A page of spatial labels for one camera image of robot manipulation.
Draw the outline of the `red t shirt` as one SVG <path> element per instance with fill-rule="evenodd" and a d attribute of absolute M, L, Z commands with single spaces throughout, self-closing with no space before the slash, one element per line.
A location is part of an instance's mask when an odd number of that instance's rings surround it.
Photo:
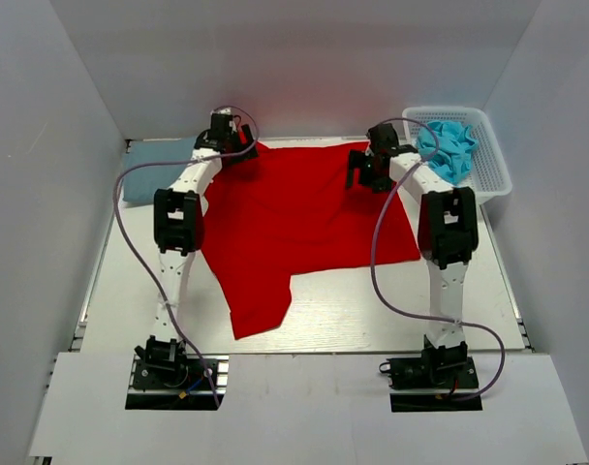
<path fill-rule="evenodd" d="M 291 279 L 338 268 L 419 259 L 400 200 L 386 213 L 386 195 L 345 186 L 357 141 L 327 147 L 260 146 L 257 158 L 223 168 L 205 198 L 201 252 L 242 339 L 282 324 L 292 302 Z"/>

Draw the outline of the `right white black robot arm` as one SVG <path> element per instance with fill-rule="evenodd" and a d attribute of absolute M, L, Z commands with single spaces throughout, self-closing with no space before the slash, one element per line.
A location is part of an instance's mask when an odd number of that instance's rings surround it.
<path fill-rule="evenodd" d="M 358 183 L 375 193 L 394 196 L 400 188 L 409 193 L 419 205 L 417 243 L 429 271 L 427 315 L 400 310 L 384 297 L 380 301 L 398 315 L 429 323 L 414 373 L 441 387 L 468 359 L 462 307 L 466 271 L 479 245 L 475 194 L 447 182 L 418 149 L 400 143 L 390 120 L 366 136 L 367 148 L 349 153 L 346 187 L 352 187 L 358 171 Z"/>

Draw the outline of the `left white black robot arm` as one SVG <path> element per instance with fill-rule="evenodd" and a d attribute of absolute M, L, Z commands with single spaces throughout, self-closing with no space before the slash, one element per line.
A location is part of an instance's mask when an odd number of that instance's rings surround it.
<path fill-rule="evenodd" d="M 238 110 L 220 107 L 211 112 L 210 125 L 197 136 L 190 164 L 166 188 L 153 197 L 153 237 L 158 249 L 158 300 L 152 334 L 141 360 L 167 386 L 183 384 L 189 375 L 185 343 L 173 323 L 188 272 L 204 238 L 204 194 L 224 162 L 257 155 L 249 125 Z"/>

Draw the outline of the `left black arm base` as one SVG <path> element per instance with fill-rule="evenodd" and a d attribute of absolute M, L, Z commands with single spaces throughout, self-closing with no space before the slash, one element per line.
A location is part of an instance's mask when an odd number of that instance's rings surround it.
<path fill-rule="evenodd" d="M 216 411 L 226 394 L 229 358 L 200 359 L 182 342 L 150 337 L 135 347 L 125 409 L 128 411 Z"/>

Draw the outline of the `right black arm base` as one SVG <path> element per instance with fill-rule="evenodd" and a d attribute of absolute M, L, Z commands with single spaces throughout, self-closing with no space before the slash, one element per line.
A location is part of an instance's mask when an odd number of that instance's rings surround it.
<path fill-rule="evenodd" d="M 393 413 L 450 413 L 482 410 L 480 385 L 471 356 L 460 367 L 431 372 L 421 357 L 388 358 L 379 372 L 389 378 L 390 410 Z"/>

